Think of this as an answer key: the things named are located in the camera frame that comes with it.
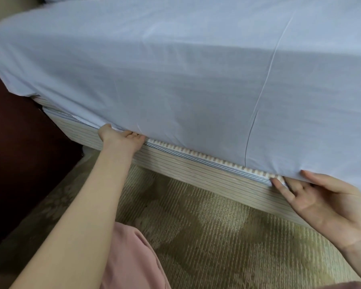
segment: hand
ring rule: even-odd
[[[99,137],[103,141],[103,148],[116,147],[119,150],[131,152],[138,151],[146,139],[146,136],[131,131],[117,132],[110,124],[105,124],[98,130]]]
[[[329,175],[302,170],[314,184],[285,178],[291,191],[273,178],[271,182],[293,210],[341,252],[361,249],[361,192]]]

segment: white bed sheet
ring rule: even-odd
[[[91,126],[361,189],[361,0],[87,0],[0,23],[0,77]]]

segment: green carpet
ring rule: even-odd
[[[72,202],[90,151],[0,245],[0,274],[18,274]],[[172,288],[311,288],[359,280],[311,229],[132,166],[116,220],[151,243]]]

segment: carpet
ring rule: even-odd
[[[87,179],[87,155],[0,245],[0,274],[17,275]],[[312,288],[359,280],[315,231],[131,166],[116,221],[137,227],[173,289]]]

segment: pink pants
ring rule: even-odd
[[[159,259],[142,233],[116,222],[100,289],[170,289]],[[322,289],[361,289],[350,282]]]

